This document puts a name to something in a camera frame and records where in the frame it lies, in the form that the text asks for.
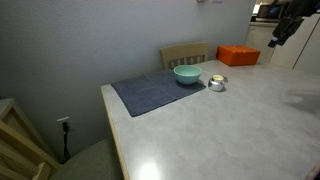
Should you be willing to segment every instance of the gray placemat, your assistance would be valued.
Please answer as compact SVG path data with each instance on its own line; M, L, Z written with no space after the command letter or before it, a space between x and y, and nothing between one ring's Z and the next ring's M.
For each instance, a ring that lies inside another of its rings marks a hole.
M111 86L132 117L189 96L206 87L199 82L188 86L182 85L176 81L172 70L119 81L112 83Z

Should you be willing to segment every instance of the chair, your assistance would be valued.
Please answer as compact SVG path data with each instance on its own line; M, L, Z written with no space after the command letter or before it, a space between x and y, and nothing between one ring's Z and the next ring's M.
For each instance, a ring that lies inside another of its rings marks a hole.
M58 163L13 99L0 100L0 179L123 179L112 142L86 148Z
M196 42L168 46L160 49L160 55L165 69L173 69L183 64L197 64L208 60L208 44Z

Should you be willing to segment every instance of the cable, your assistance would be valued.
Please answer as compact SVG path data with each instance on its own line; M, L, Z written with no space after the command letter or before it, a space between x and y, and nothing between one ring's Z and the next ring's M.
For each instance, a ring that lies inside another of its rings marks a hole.
M66 158L65 162L67 162L71 158L68 151L68 146L67 146L69 126L67 122L62 123L62 126L63 126L63 139L64 139L64 157Z

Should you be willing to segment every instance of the light blue bowl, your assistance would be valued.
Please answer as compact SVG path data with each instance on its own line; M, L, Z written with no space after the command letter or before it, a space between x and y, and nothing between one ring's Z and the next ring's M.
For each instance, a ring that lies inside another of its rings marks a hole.
M184 85L191 85L198 81L202 70L192 65L180 65L173 69L177 81Z

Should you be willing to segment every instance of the orange container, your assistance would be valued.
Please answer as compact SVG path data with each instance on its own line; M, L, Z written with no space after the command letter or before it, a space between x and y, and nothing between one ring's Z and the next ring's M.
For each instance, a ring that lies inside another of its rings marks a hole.
M246 46L218 46L217 58L228 66L254 65L260 51Z

